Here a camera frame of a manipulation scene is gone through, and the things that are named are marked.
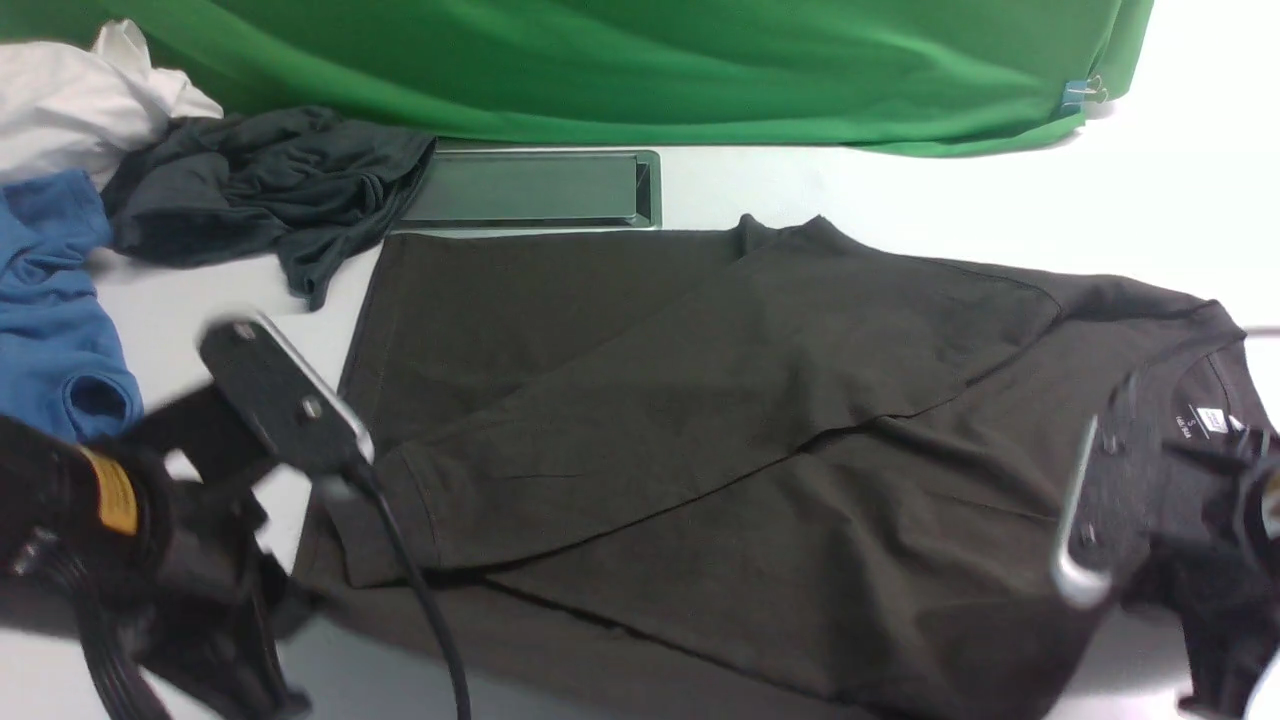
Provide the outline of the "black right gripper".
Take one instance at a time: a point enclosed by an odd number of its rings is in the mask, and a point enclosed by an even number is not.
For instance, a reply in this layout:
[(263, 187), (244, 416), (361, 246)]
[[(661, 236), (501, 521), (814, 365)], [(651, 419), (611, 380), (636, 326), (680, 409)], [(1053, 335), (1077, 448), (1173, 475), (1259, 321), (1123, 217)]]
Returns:
[(1123, 594), (1124, 609), (1175, 615), (1190, 692), (1178, 710), (1190, 719), (1243, 719), (1277, 657), (1277, 434), (1239, 430), (1225, 448), (1166, 439), (1171, 475), (1158, 492), (1190, 509), (1161, 519), (1148, 553)]

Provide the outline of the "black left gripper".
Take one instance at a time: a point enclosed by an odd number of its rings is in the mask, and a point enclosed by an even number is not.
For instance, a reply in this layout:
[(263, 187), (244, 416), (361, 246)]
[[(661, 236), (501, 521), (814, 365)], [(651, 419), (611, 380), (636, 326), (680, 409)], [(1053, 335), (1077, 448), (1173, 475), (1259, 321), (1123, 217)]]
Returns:
[(60, 587), (111, 719), (166, 719), (152, 673), (223, 719), (300, 719), (274, 614), (298, 592), (257, 539), (256, 439), (61, 445)]

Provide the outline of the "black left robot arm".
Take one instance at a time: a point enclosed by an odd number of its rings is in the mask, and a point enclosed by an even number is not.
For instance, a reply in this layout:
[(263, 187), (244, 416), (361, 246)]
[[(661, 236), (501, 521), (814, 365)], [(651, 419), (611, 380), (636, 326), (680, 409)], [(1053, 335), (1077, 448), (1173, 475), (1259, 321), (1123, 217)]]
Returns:
[(155, 675), (221, 719), (302, 719), (276, 648), (314, 598), (261, 547), (271, 466), (177, 478), (165, 448), (3, 419), (3, 623), (72, 635), (110, 719), (168, 719)]

